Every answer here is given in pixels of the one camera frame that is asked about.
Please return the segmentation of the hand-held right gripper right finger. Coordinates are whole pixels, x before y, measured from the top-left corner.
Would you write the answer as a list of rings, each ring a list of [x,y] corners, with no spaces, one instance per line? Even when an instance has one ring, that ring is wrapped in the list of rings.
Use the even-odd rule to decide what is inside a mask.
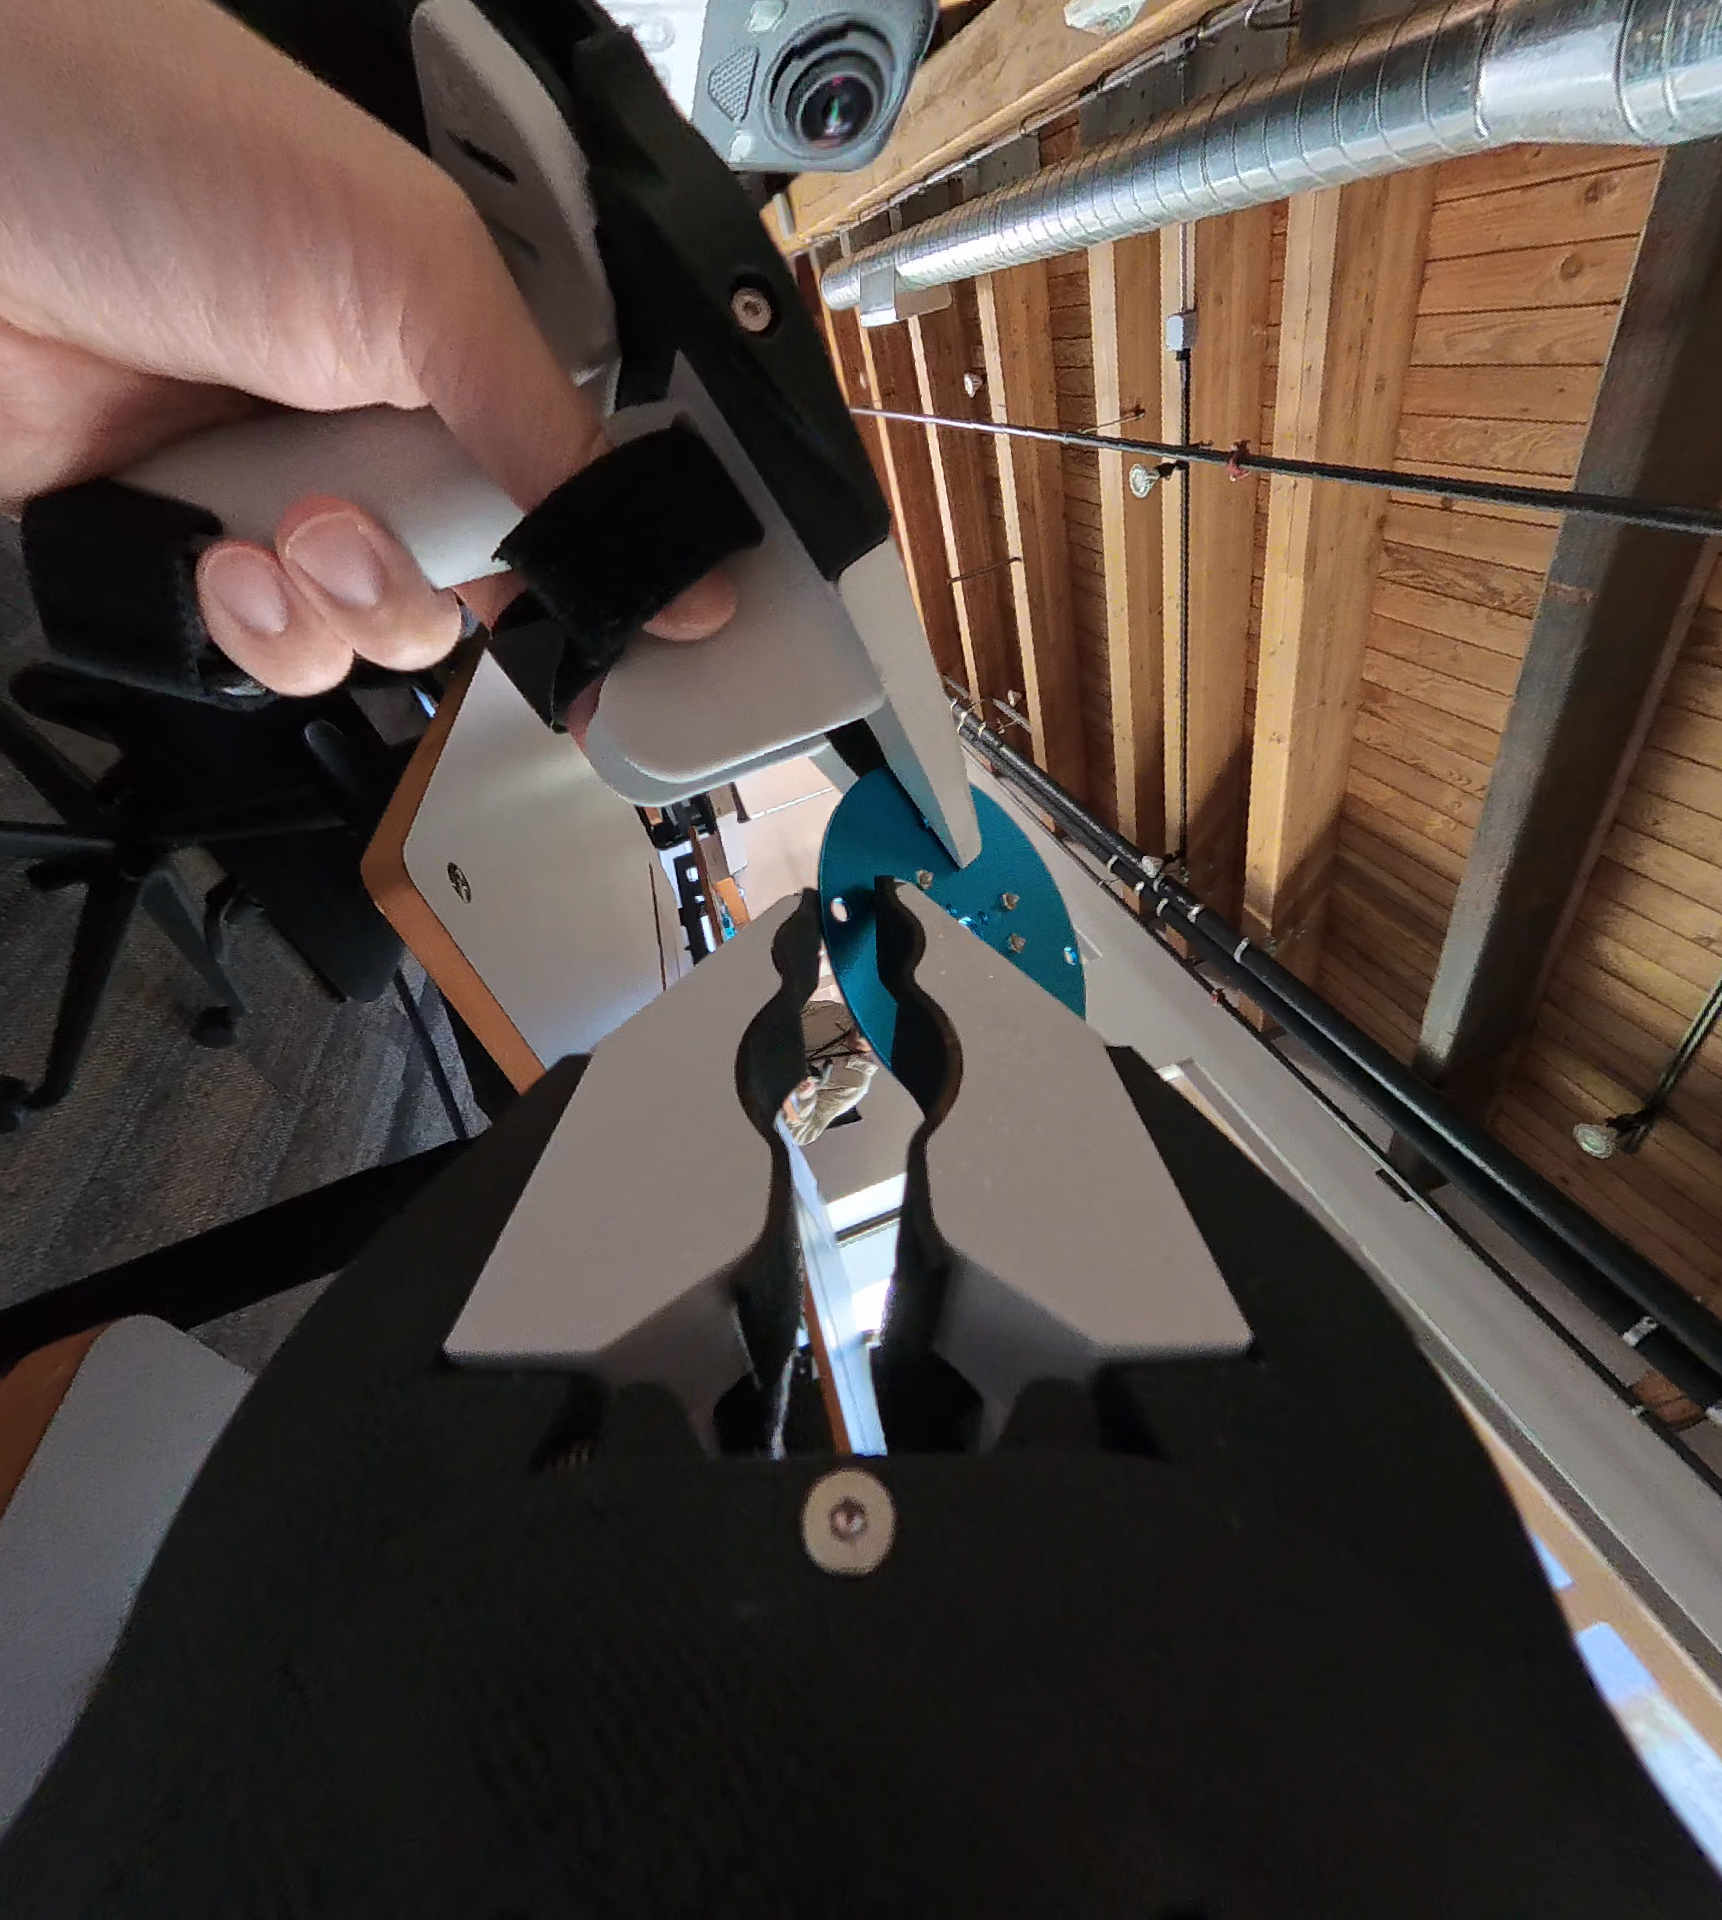
[[[888,1448],[976,1452],[1034,1384],[1248,1353],[1102,1036],[917,885],[878,878],[874,930],[923,1116],[872,1358]]]

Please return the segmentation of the black ceiling pipes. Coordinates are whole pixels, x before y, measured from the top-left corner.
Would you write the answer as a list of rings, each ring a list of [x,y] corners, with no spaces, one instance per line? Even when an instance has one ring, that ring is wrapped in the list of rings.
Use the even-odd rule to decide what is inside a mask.
[[[1045,819],[1121,881],[1155,923],[1176,934],[1209,970],[1311,1049],[1392,1136],[1414,1148],[1476,1211],[1615,1331],[1622,1345],[1722,1425],[1722,1319],[1595,1219],[1313,986],[1241,934],[1180,880],[1163,873],[1059,780],[1010,747],[962,701],[951,716],[965,746]]]

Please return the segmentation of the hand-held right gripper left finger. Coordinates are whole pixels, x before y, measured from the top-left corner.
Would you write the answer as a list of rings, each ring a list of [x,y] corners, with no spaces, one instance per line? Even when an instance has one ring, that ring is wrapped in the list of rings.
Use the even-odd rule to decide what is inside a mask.
[[[450,1362],[654,1384],[706,1446],[778,1456],[804,1313],[780,1109],[808,1072],[821,965],[804,888],[595,1047]]]

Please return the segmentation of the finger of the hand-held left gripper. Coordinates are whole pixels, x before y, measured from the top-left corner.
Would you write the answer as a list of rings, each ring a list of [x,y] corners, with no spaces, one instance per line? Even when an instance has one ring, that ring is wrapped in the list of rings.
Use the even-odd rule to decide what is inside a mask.
[[[897,539],[839,580],[849,619],[880,680],[870,732],[909,800],[958,868],[982,852],[967,751]]]

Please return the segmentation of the blue round metal plate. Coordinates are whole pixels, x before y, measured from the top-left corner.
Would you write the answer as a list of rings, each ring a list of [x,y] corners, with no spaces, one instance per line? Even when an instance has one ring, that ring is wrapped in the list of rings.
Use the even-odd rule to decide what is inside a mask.
[[[976,783],[978,857],[958,864],[890,771],[861,775],[836,803],[819,856],[823,940],[841,996],[880,1064],[893,1062],[899,1003],[878,968],[876,884],[927,893],[952,922],[1072,1013],[1086,971],[1055,873],[1010,814]]]

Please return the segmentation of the person's left hand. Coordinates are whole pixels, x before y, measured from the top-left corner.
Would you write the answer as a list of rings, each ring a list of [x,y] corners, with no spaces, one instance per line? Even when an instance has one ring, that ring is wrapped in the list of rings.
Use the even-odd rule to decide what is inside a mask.
[[[609,447],[364,108],[214,3],[0,3],[0,511],[259,401],[430,409],[522,510]]]

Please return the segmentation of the silver ventilation duct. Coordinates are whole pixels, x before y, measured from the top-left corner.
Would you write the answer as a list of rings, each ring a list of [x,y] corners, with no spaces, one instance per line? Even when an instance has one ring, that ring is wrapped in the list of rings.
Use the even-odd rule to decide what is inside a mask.
[[[1456,2],[1378,22],[847,256],[830,310],[1514,144],[1722,136],[1722,2]]]

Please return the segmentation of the black office chair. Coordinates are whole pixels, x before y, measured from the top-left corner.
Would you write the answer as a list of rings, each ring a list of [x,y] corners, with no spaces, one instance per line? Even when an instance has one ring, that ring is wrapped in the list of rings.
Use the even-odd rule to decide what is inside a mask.
[[[0,1136],[74,1090],[137,913],[206,987],[193,1037],[209,1047],[246,1011],[227,949],[251,908],[339,1002],[376,1000],[398,971],[362,857],[413,747],[354,692],[211,704],[41,659],[0,694],[0,753],[58,816],[0,822],[0,857],[41,891],[82,888],[45,1073],[0,1073]]]

